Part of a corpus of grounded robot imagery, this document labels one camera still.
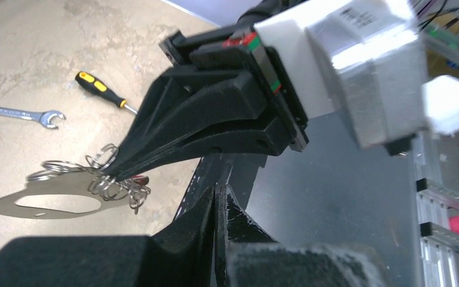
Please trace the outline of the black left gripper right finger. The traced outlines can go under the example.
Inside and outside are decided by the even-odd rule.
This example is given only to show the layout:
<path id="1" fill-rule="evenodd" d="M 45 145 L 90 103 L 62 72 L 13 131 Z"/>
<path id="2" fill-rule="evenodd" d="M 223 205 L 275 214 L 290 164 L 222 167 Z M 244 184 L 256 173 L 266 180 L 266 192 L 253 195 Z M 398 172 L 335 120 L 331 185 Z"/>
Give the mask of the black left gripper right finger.
<path id="1" fill-rule="evenodd" d="M 230 185 L 215 189 L 215 278 L 218 286 L 390 286 L 367 246 L 287 246 L 240 206 Z"/>

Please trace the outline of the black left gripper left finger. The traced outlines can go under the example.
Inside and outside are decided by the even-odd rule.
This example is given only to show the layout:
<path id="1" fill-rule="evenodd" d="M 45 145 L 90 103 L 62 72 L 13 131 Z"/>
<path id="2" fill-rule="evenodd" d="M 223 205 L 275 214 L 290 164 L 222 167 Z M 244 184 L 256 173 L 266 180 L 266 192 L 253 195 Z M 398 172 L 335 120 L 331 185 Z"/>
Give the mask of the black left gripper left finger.
<path id="1" fill-rule="evenodd" d="M 214 189 L 153 236 L 21 237 L 0 250 L 0 286 L 209 286 Z"/>

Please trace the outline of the grey key holder plate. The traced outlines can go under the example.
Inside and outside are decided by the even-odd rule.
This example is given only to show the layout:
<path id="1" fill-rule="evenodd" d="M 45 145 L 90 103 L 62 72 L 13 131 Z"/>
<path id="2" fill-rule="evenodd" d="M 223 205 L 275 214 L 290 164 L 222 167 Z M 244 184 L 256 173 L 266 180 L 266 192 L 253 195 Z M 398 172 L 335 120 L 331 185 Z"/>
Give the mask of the grey key holder plate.
<path id="1" fill-rule="evenodd" d="M 86 155 L 87 165 L 64 160 L 42 162 L 42 170 L 27 176 L 23 190 L 0 198 L 0 215 L 22 219 L 72 219 L 124 205 L 137 213 L 151 189 L 148 185 L 141 187 L 130 179 L 117 181 L 103 174 L 117 154 L 118 147 L 109 143 L 96 155 Z M 100 206 L 92 211 L 71 212 L 18 203 L 29 196 L 88 197 Z"/>

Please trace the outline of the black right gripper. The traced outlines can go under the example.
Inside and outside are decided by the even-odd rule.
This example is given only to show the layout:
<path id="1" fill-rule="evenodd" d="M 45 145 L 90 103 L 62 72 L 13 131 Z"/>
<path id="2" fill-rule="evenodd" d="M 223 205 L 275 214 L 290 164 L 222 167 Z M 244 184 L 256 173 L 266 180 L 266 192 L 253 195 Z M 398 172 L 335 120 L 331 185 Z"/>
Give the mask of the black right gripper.
<path id="1" fill-rule="evenodd" d="M 118 147 L 112 178 L 122 181 L 210 154 L 305 149 L 307 115 L 278 52 L 253 27 L 233 25 L 187 38 L 177 31 L 160 48 L 178 67 L 150 85 Z M 267 101 L 279 117 L 259 117 Z"/>

